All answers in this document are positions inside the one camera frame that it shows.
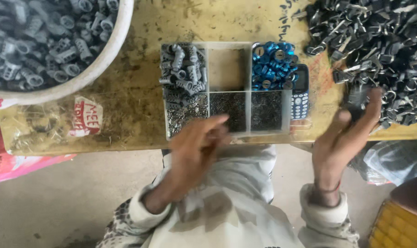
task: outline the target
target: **pile of keys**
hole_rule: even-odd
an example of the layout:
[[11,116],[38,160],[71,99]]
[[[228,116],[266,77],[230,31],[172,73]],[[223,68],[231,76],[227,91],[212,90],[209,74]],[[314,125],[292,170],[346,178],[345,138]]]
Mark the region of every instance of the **pile of keys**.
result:
[[206,90],[204,50],[191,43],[163,44],[160,68],[166,109],[185,107],[197,99],[195,93]]
[[305,53],[328,48],[334,68],[345,59],[335,83],[385,90],[382,128],[417,122],[417,0],[318,0],[293,18],[304,16],[311,33]]
[[118,0],[0,0],[0,90],[42,90],[79,75],[109,40],[118,9]]
[[293,44],[254,43],[251,90],[292,90],[299,78],[294,72],[298,60]]

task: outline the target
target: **floor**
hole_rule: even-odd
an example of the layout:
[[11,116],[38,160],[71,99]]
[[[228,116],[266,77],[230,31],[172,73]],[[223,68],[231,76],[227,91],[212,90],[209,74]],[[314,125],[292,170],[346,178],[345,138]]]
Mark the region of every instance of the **floor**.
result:
[[[278,145],[273,171],[273,205],[283,209],[295,232],[300,218],[299,189],[313,180],[311,154]],[[0,183],[0,247],[89,248],[101,239],[112,211],[162,169],[160,150],[81,154]],[[368,185],[347,169],[342,190],[362,237],[393,185]]]

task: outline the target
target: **hand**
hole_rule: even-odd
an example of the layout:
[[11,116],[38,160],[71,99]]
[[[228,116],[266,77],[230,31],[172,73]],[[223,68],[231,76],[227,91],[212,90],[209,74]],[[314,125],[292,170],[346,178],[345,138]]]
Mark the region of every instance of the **hand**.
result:
[[198,186],[216,161],[217,148],[230,142],[228,129],[223,126],[227,120],[228,115],[196,119],[172,138],[171,170],[143,200],[149,212],[161,213],[168,203],[181,200],[190,189]]
[[[365,147],[370,132],[379,121],[381,99],[382,89],[372,89],[365,115],[355,125],[349,127],[351,114],[348,110],[340,110],[327,131],[316,140],[313,168],[314,181],[319,192],[335,191],[349,161]],[[332,202],[334,206],[337,204],[338,201]]]

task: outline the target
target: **wrist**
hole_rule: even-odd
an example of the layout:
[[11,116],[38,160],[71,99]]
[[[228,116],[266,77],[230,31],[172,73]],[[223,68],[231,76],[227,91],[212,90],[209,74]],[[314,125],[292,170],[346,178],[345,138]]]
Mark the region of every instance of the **wrist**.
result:
[[340,203],[340,181],[333,190],[323,190],[318,187],[316,181],[314,182],[314,190],[311,194],[311,203],[325,206],[325,207],[335,207]]
[[314,173],[314,185],[321,191],[334,191],[340,184],[342,172],[321,171]]
[[141,199],[147,211],[151,214],[160,214],[166,207],[177,199],[176,187],[166,176],[158,186],[146,193]]

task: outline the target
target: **dirty table surface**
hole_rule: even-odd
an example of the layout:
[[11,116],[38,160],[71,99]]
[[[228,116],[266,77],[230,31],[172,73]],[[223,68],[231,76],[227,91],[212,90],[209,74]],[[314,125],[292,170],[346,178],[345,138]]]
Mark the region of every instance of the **dirty table surface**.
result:
[[[309,120],[292,121],[289,135],[245,137],[237,144],[312,142],[329,125],[342,99],[327,53],[306,57],[305,20],[290,17],[309,1],[135,0],[131,27],[118,56],[90,86],[45,104],[0,110],[7,151],[14,155],[63,155],[108,150],[166,148],[160,76],[160,44],[192,41],[282,41],[294,43],[310,69]],[[100,132],[73,137],[74,103],[84,97],[103,108]],[[417,139],[417,124],[392,126],[371,136]]]

